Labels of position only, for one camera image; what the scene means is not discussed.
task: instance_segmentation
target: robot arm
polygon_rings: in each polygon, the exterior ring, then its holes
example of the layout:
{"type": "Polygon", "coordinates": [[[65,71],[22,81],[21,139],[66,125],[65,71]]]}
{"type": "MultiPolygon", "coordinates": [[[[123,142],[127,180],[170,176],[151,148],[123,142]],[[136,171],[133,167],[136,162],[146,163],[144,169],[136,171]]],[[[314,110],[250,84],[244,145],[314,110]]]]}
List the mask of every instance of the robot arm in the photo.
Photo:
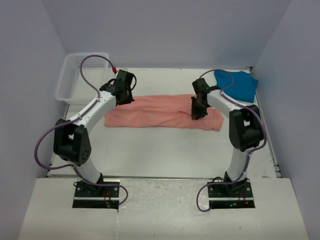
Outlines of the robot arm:
{"type": "MultiPolygon", "coordinates": [[[[246,181],[247,168],[251,155],[249,152],[259,146],[264,139],[262,127],[255,116],[247,109],[232,104],[223,97],[218,86],[209,87],[204,78],[192,83],[196,97],[192,97],[192,119],[200,119],[207,115],[207,108],[219,109],[229,118],[229,139],[233,145],[233,153],[230,166],[225,173],[224,181],[246,181]]],[[[256,105],[247,106],[260,116],[256,105]]]]}
{"type": "Polygon", "coordinates": [[[89,182],[97,183],[101,176],[90,159],[92,149],[89,133],[97,122],[116,105],[134,101],[130,88],[133,78],[132,73],[120,70],[116,79],[110,80],[99,89],[99,98],[93,99],[70,119],[60,119],[56,123],[59,125],[74,121],[55,130],[53,151],[63,160],[73,163],[77,172],[89,182]]]}

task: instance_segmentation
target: red connector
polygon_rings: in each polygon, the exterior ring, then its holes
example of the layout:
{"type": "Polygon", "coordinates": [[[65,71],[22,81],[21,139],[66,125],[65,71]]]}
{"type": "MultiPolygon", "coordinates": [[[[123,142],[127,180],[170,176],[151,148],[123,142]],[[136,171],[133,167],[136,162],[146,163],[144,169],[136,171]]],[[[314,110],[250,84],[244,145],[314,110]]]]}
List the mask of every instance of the red connector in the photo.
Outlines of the red connector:
{"type": "Polygon", "coordinates": [[[116,73],[118,72],[118,70],[116,69],[115,66],[112,67],[112,72],[113,72],[114,74],[116,74],[116,73]]]}

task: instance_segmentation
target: blue cloth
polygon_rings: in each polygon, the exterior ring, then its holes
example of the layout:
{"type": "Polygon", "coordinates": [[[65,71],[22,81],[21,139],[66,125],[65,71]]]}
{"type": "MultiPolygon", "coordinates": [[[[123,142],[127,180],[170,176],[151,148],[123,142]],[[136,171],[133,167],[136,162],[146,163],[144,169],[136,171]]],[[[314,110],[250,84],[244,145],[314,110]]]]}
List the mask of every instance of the blue cloth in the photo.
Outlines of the blue cloth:
{"type": "MultiPolygon", "coordinates": [[[[254,79],[251,74],[236,71],[230,72],[234,78],[234,84],[227,88],[224,92],[235,100],[253,103],[255,101],[256,88],[258,80],[254,79]]],[[[224,71],[215,71],[215,79],[217,86],[224,88],[232,83],[230,75],[224,71]]]]}

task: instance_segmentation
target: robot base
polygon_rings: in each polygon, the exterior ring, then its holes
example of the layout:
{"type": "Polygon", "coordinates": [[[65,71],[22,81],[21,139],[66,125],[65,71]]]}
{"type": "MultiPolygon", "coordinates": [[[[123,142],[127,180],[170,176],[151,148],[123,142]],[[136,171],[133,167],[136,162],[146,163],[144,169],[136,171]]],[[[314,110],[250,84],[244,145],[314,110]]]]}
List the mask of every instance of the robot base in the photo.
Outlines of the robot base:
{"type": "MultiPolygon", "coordinates": [[[[98,184],[120,184],[119,181],[107,182],[101,176],[98,184]]],[[[77,181],[72,208],[74,209],[118,209],[119,188],[92,186],[83,181],[77,181]]]]}
{"type": "MultiPolygon", "coordinates": [[[[229,179],[225,176],[223,181],[229,182],[229,179]]],[[[208,196],[209,205],[213,210],[255,208],[254,196],[248,179],[237,182],[236,185],[209,186],[208,196]]]]}

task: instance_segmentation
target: gray wall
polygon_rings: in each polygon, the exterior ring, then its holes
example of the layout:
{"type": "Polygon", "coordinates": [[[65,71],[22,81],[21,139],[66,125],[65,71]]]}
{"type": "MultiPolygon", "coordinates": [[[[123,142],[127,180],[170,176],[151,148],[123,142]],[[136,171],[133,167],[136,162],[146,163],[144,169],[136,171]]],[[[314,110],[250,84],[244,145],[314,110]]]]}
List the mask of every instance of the gray wall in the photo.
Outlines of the gray wall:
{"type": "Polygon", "coordinates": [[[275,155],[320,239],[320,1],[292,0],[254,67],[275,155]]]}
{"type": "MultiPolygon", "coordinates": [[[[61,117],[55,101],[65,50],[41,1],[0,2],[0,239],[17,239],[37,176],[33,149],[61,117]]],[[[41,145],[48,163],[52,136],[41,145]]]]}
{"type": "Polygon", "coordinates": [[[118,66],[253,66],[290,0],[42,0],[67,51],[118,66]]]}

